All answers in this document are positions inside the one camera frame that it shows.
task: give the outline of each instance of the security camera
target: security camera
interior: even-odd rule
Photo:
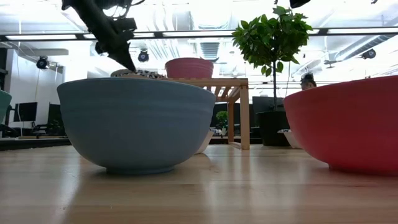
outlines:
[[[375,58],[375,56],[376,56],[376,51],[373,50],[373,49],[370,49],[367,52],[363,53],[361,55],[361,58],[363,58],[363,59],[368,59],[368,58],[372,59],[372,58]]]
[[[147,61],[149,61],[148,50],[146,50],[146,49],[141,50],[141,53],[138,55],[138,61],[140,61],[140,62],[147,62]]]
[[[36,67],[42,70],[49,69],[50,63],[47,59],[47,56],[40,56],[40,59],[36,63]]]

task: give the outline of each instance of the table leg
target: table leg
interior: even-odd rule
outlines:
[[[234,103],[228,102],[228,142],[234,141]]]
[[[249,90],[241,87],[241,149],[250,149]]]

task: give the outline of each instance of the wooden table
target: wooden table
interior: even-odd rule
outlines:
[[[0,223],[398,223],[398,178],[304,151],[209,146],[172,172],[115,177],[72,147],[0,152]]]
[[[123,78],[145,78],[124,75]],[[237,148],[250,149],[249,81],[247,78],[165,78],[164,80],[186,83],[205,88],[217,96],[216,102],[228,105],[228,142]],[[234,104],[241,104],[241,142],[234,142]]]

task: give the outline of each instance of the ceiling light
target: ceiling light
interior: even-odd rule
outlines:
[[[70,40],[77,39],[75,35],[8,35],[9,40]]]
[[[204,37],[231,37],[232,31],[231,30],[195,30],[195,31],[176,31],[176,32],[163,32],[164,37],[194,37],[194,36],[204,36]]]
[[[155,37],[153,32],[135,32],[134,37]]]
[[[328,34],[380,34],[397,33],[398,27],[329,29]]]
[[[308,34],[317,34],[319,32],[319,29],[314,29],[314,30],[308,30]]]
[[[83,37],[85,37],[86,39],[95,39],[94,34],[84,34]]]

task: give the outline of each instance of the wooden stand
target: wooden stand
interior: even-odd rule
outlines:
[[[124,75],[123,78],[140,77]],[[165,78],[164,80],[206,88],[217,96],[217,102],[227,102],[228,142],[243,150],[250,149],[249,82],[247,78]],[[241,99],[241,143],[234,142],[234,103],[238,99]]]

